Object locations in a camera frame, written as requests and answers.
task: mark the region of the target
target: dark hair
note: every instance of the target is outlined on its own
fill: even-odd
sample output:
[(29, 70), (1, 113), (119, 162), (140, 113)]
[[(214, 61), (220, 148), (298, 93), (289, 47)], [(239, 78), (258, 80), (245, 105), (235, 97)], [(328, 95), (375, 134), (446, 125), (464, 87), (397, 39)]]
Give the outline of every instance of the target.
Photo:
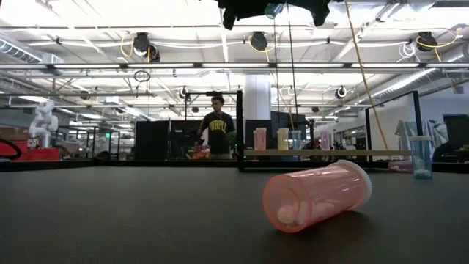
[(212, 97), (212, 102), (213, 102), (214, 100), (219, 100), (219, 101), (221, 102), (221, 104), (225, 104), (225, 99), (223, 99), (223, 97), (221, 97), (221, 96), (214, 96), (214, 97)]

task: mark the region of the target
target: wooden shelf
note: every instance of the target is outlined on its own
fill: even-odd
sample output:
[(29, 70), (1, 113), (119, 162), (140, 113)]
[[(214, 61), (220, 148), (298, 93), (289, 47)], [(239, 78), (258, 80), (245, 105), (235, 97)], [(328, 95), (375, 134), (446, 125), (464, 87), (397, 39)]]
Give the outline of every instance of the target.
[(244, 150), (247, 156), (410, 156), (410, 150)]

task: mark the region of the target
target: yellow lettering on shirt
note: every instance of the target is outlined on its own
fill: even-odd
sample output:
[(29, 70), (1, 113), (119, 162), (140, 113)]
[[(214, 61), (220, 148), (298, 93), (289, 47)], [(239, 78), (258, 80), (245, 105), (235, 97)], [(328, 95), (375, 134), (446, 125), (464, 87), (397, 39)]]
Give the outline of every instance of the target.
[(208, 127), (211, 131), (223, 131), (223, 133), (226, 133), (226, 123), (223, 120), (213, 120), (208, 124)]

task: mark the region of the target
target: clear plastic container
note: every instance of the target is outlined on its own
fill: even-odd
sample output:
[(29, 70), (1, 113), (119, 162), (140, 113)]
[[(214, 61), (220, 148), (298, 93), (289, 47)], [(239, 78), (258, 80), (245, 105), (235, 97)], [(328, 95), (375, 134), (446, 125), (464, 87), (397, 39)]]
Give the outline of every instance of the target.
[(265, 215), (283, 232), (299, 232), (365, 204), (372, 182), (359, 165), (337, 161), (327, 167), (271, 178), (264, 188)]
[(265, 150), (266, 148), (266, 128), (257, 128), (254, 131), (254, 150)]
[(277, 131), (278, 150), (288, 150), (288, 128), (279, 128)]
[(432, 178), (432, 138), (429, 136), (411, 136), (413, 177), (415, 179)]
[(292, 131), (292, 150), (301, 150), (301, 131)]
[(321, 131), (321, 150), (330, 150), (329, 132)]

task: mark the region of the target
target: black t-shirt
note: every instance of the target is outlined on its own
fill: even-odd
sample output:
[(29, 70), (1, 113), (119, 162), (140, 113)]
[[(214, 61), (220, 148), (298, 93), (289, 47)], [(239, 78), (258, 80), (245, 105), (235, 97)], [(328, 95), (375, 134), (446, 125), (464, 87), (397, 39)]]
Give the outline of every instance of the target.
[(208, 128), (208, 145), (212, 154), (228, 154), (229, 142), (226, 134), (235, 130), (235, 124), (229, 114), (211, 112), (202, 120), (201, 130)]

